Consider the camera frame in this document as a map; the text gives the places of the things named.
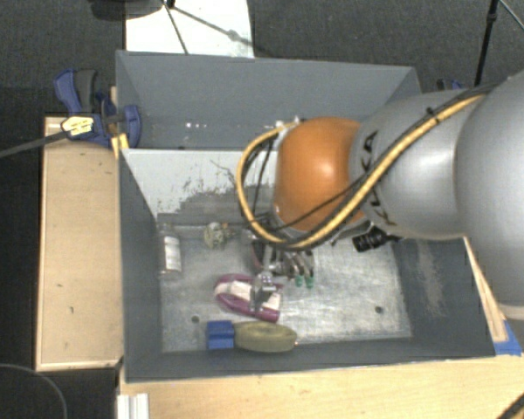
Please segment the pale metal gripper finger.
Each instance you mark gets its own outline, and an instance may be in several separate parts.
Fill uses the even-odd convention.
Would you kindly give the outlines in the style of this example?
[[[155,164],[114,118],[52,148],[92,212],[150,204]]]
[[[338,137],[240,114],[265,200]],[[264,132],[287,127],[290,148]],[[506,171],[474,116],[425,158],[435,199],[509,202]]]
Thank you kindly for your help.
[[[256,275],[251,281],[249,301],[249,307],[253,313],[255,313],[259,309],[259,298],[261,296],[261,292],[263,291],[263,286],[264,284],[261,275]]]
[[[265,303],[270,300],[272,295],[277,291],[277,286],[274,284],[273,276],[268,271],[262,272],[262,302]]]

